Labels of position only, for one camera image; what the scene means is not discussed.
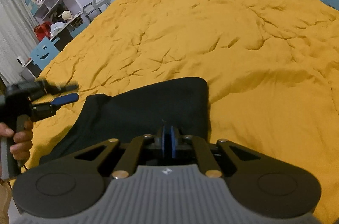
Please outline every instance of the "black cloth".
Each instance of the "black cloth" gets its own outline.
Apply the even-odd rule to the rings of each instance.
[[[207,82],[186,77],[114,97],[88,96],[74,126],[49,155],[41,157],[40,164],[111,138],[129,143],[134,137],[156,134],[164,123],[178,127],[183,134],[207,140]]]

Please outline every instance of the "gray chair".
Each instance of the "gray chair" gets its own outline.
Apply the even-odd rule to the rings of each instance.
[[[100,10],[100,7],[105,4],[109,6],[111,4],[111,0],[93,0],[92,3],[89,3],[85,7],[82,8],[84,15],[89,20],[89,22],[93,21],[90,19],[89,15],[93,13],[94,11],[97,11],[98,14],[101,14],[102,11]]]

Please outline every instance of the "black circular pad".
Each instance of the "black circular pad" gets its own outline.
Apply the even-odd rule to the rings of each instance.
[[[268,173],[258,179],[259,188],[273,196],[286,196],[294,192],[298,186],[293,177],[284,173]]]
[[[61,218],[91,207],[104,191],[104,180],[92,162],[63,158],[18,176],[13,199],[20,210],[31,215]]]
[[[280,169],[285,173],[279,173],[279,168],[271,168],[273,172],[269,172],[265,165],[255,167],[240,169],[227,181],[229,190],[240,204],[278,219],[298,217],[315,209],[321,189],[311,174],[287,164],[285,169]]]
[[[40,177],[36,183],[37,190],[44,195],[66,195],[76,186],[76,180],[66,173],[49,173]]]

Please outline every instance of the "gray ribbed pad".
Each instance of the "gray ribbed pad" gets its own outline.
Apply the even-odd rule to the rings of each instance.
[[[138,166],[129,178],[112,180],[103,197],[77,215],[42,219],[24,213],[15,224],[320,224],[311,213],[293,219],[260,216],[240,205],[221,178],[197,165]]]

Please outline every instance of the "yellow comforter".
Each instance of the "yellow comforter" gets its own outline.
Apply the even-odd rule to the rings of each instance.
[[[42,72],[78,81],[80,100],[36,124],[29,166],[65,136],[88,95],[197,76],[210,87],[211,142],[310,171],[322,186],[314,215],[333,223],[338,70],[339,12],[319,0],[116,0]]]

